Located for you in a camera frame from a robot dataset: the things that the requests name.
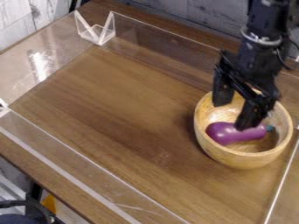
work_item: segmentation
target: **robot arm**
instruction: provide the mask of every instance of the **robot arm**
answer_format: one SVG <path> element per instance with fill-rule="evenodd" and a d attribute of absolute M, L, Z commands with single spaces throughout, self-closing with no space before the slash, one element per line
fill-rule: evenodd
<path fill-rule="evenodd" d="M 215 69 L 213 102 L 231 102 L 235 91 L 246 99 L 235 126 L 257 127 L 281 98 L 276 77 L 286 66 L 290 27 L 296 20 L 296 0 L 250 0 L 247 27 L 242 29 L 238 54 L 222 51 Z"/>

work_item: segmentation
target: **wooden bowl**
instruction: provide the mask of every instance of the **wooden bowl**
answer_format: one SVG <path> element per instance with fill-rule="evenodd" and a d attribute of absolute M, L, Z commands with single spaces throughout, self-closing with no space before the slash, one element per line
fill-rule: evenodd
<path fill-rule="evenodd" d="M 272 116 L 264 121 L 276 126 L 276 131 L 269 132 L 261 140 L 222 146 L 210 138 L 206 129 L 215 122 L 234 123 L 243 104 L 245 99 L 235 93 L 233 103 L 215 108 L 211 92 L 207 93 L 195 109 L 194 128 L 201 147 L 218 162 L 237 169 L 253 169 L 272 163 L 282 154 L 294 134 L 294 123 L 286 108 L 278 102 Z"/>

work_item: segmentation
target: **plastic corner bracket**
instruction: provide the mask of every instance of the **plastic corner bracket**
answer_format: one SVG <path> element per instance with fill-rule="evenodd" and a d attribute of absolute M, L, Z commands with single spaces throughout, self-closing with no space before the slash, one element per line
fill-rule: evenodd
<path fill-rule="evenodd" d="M 81 37 L 94 44 L 103 46 L 117 36 L 115 15 L 113 11 L 109 13 L 105 26 L 98 24 L 90 26 L 87 20 L 78 11 L 75 11 L 74 15 Z"/>

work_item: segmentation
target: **purple eggplant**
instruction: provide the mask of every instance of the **purple eggplant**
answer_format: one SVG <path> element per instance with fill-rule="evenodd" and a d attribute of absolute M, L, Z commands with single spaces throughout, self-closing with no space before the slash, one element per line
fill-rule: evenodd
<path fill-rule="evenodd" d="M 255 128 L 239 131 L 234 127 L 234 122 L 214 122 L 210 124 L 206 132 L 217 143 L 227 145 L 262 139 L 268 132 L 274 129 L 274 126 L 261 123 Z"/>

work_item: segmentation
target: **wooden table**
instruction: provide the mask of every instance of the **wooden table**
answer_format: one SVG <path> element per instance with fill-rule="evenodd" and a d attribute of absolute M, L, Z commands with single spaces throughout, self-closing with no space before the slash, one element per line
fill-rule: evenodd
<path fill-rule="evenodd" d="M 150 16 L 111 0 L 95 0 L 81 11 L 95 24 L 103 24 L 109 11 L 118 11 L 207 45 L 238 49 L 234 40 Z M 215 52 L 206 53 L 218 60 Z M 268 215 L 297 135 L 290 151 L 264 169 L 235 171 L 209 158 L 193 130 L 195 105 L 211 89 L 214 61 L 206 64 L 191 79 L 179 73 L 166 74 L 94 45 L 10 107 L 181 217 L 178 223 L 259 223 Z M 298 124 L 297 73 L 280 79 L 284 104 Z M 2 155 L 90 222 L 130 222 L 114 207 L 74 185 L 67 174 L 63 176 L 3 134 L 0 142 Z M 49 153 L 47 157 L 94 186 L 91 190 L 106 184 L 103 179 L 93 178 L 81 161 L 62 155 L 58 149 L 58 154 Z M 280 203 L 277 223 L 285 223 L 285 219 L 296 221 L 298 169 L 294 164 L 293 183 Z M 135 204 L 114 205 L 135 210 L 133 216 L 142 223 L 175 223 L 159 214 L 157 222 L 151 222 L 146 215 L 154 211 L 142 211 Z"/>

